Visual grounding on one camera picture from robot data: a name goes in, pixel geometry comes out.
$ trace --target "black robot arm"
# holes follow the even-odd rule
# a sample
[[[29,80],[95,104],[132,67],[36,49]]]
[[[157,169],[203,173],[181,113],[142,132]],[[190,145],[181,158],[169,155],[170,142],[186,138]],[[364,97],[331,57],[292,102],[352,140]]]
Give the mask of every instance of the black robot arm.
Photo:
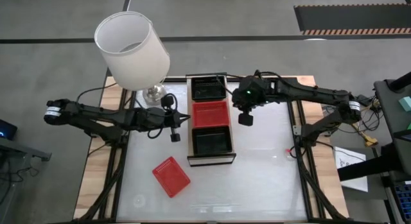
[[[305,86],[275,73],[278,78],[263,78],[263,74],[257,70],[253,76],[242,78],[238,88],[232,92],[233,106],[243,112],[238,117],[242,125],[252,126],[250,112],[257,106],[297,100],[336,106],[330,115],[312,125],[304,125],[298,131],[302,139],[312,144],[322,132],[336,128],[341,123],[352,124],[361,120],[360,104],[345,90]]]
[[[152,107],[109,110],[58,99],[47,102],[44,120],[50,125],[75,126],[88,135],[99,135],[105,142],[118,141],[124,131],[149,132],[163,128],[171,128],[171,141],[180,141],[180,135],[175,129],[189,116],[171,108],[172,96],[164,97],[162,105],[164,109]],[[113,126],[105,126],[98,121]]]

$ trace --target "gray floor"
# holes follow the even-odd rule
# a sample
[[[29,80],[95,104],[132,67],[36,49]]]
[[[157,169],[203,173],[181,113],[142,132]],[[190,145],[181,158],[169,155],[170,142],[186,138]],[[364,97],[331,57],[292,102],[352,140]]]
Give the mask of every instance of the gray floor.
[[[124,0],[0,0],[0,39],[89,38]],[[404,3],[403,0],[132,0],[160,36],[298,35],[293,14],[298,4]],[[321,87],[372,96],[372,83],[409,72],[411,40],[299,40],[273,42],[167,43],[169,75],[255,69],[283,75],[314,75]],[[0,45],[0,119],[16,124],[17,140],[52,151],[48,163],[35,162],[41,174],[27,178],[15,210],[16,223],[68,221],[90,139],[69,126],[42,120],[49,99],[75,97],[103,85],[105,63],[94,44]],[[97,105],[99,92],[84,103]],[[390,142],[385,122],[372,133]],[[354,134],[336,133],[340,147],[363,147]],[[380,201],[347,197],[350,217],[387,221]]]

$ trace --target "black tray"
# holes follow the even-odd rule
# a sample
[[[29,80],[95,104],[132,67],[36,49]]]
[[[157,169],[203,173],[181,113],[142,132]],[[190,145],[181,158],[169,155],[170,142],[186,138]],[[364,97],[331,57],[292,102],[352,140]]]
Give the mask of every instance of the black tray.
[[[191,79],[191,99],[225,99],[224,76],[195,77]]]
[[[232,152],[228,126],[194,128],[192,132],[194,156]]]

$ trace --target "lamp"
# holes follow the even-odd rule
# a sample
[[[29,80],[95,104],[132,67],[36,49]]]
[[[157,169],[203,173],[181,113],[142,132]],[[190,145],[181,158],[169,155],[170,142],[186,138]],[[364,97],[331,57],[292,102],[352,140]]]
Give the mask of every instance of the lamp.
[[[160,103],[166,93],[160,82],[170,68],[170,56],[151,21],[137,12],[115,13],[100,23],[94,41],[118,85],[144,89],[147,104]]]

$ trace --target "red box lid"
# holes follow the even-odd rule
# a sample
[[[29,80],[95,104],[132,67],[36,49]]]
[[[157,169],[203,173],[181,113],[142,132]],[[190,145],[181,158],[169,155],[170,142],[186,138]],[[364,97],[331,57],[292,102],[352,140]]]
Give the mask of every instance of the red box lid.
[[[193,128],[230,125],[229,109],[225,100],[194,102],[192,107]]]
[[[190,183],[187,174],[173,157],[167,158],[153,169],[153,174],[170,198],[173,198]]]

